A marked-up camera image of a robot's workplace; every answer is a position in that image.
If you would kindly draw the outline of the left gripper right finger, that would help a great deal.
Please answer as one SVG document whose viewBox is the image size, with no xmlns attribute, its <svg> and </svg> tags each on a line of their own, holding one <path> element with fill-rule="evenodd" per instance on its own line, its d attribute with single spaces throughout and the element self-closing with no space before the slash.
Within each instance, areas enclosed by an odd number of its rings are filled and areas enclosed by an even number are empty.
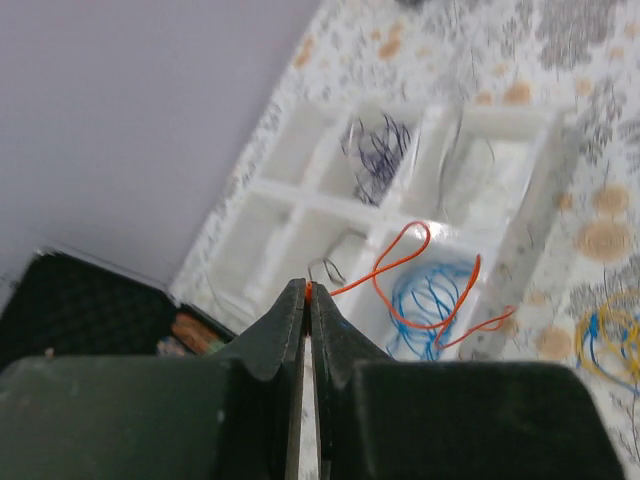
<svg viewBox="0 0 640 480">
<path fill-rule="evenodd" d="M 323 479 L 620 479 L 587 388 L 544 362 L 391 359 L 307 288 Z"/>
</svg>

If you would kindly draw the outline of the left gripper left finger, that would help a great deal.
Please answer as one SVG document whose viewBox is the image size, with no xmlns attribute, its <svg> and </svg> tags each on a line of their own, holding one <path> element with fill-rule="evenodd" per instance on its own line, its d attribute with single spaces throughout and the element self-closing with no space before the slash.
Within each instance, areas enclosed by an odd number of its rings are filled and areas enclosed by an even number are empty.
<svg viewBox="0 0 640 480">
<path fill-rule="evenodd" d="M 294 479 L 305 289 L 208 356 L 27 357 L 1 376 L 5 479 Z"/>
</svg>

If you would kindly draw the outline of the white compartment tray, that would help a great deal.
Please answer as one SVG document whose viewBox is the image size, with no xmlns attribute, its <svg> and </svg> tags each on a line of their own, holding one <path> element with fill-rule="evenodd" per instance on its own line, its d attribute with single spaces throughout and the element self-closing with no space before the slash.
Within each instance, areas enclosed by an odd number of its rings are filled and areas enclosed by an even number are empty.
<svg viewBox="0 0 640 480">
<path fill-rule="evenodd" d="M 303 277 L 396 359 L 496 358 L 550 225 L 563 126 L 549 107 L 300 105 L 171 293 L 238 332 Z"/>
</svg>

